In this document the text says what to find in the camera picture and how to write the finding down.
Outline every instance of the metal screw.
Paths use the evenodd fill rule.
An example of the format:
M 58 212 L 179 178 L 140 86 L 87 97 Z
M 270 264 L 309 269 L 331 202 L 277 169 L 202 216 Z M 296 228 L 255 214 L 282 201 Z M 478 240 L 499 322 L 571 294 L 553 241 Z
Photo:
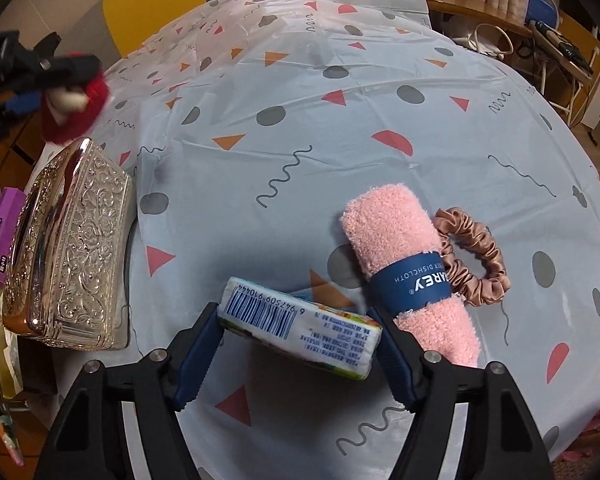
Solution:
M 157 348 L 149 354 L 149 359 L 156 363 L 164 361 L 167 358 L 167 351 L 164 348 Z
M 427 350 L 424 352 L 424 359 L 430 363 L 439 363 L 442 361 L 442 355 L 440 352 L 436 352 L 435 350 Z
M 99 370 L 99 368 L 100 368 L 100 361 L 96 361 L 96 360 L 87 362 L 83 367 L 84 371 L 87 372 L 88 374 L 93 374 L 94 372 L 97 372 Z
M 507 369 L 504 367 L 504 364 L 494 361 L 489 365 L 491 371 L 496 375 L 502 375 Z

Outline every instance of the pink fabric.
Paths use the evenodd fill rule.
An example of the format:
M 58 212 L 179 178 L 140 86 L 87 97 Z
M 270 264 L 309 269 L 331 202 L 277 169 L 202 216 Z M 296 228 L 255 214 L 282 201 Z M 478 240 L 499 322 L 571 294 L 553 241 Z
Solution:
M 352 200 L 341 222 L 367 278 L 408 256 L 442 249 L 426 211 L 402 184 L 387 184 Z M 403 312 L 395 323 L 423 349 L 437 350 L 454 364 L 477 365 L 480 342 L 459 296 Z

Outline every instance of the gold ornate box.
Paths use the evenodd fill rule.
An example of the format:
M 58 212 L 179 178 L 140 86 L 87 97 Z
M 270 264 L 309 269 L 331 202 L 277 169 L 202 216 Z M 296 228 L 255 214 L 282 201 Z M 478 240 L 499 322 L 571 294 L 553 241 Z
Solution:
M 123 265 L 136 199 L 128 176 L 91 139 L 40 172 L 20 213 L 7 264 L 3 324 L 50 346 L 124 348 Z

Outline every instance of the brown hair tie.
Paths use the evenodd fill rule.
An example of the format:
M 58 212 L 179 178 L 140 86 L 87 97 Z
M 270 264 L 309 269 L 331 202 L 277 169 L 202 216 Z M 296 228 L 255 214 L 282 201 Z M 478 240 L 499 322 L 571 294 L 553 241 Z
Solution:
M 442 241 L 442 262 L 455 292 L 462 294 L 473 306 L 501 301 L 511 288 L 504 266 L 502 253 L 486 225 L 475 222 L 459 207 L 444 211 L 438 209 L 432 218 L 433 225 Z M 478 278 L 456 258 L 449 235 L 456 238 L 458 246 L 476 254 L 487 270 L 484 278 Z

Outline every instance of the red fuzzy object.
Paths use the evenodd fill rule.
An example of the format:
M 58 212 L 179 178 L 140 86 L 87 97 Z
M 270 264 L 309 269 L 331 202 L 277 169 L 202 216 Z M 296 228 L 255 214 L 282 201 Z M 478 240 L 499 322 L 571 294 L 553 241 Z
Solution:
M 42 115 L 42 138 L 47 142 L 54 144 L 65 144 L 70 140 L 83 137 L 89 128 L 93 125 L 98 115 L 104 108 L 109 96 L 109 87 L 104 82 L 102 72 L 89 81 L 82 90 L 87 94 L 89 103 L 85 111 L 70 114 L 62 126 L 58 126 L 49 105 L 46 102 L 46 95 L 43 92 L 41 98 L 40 112 Z

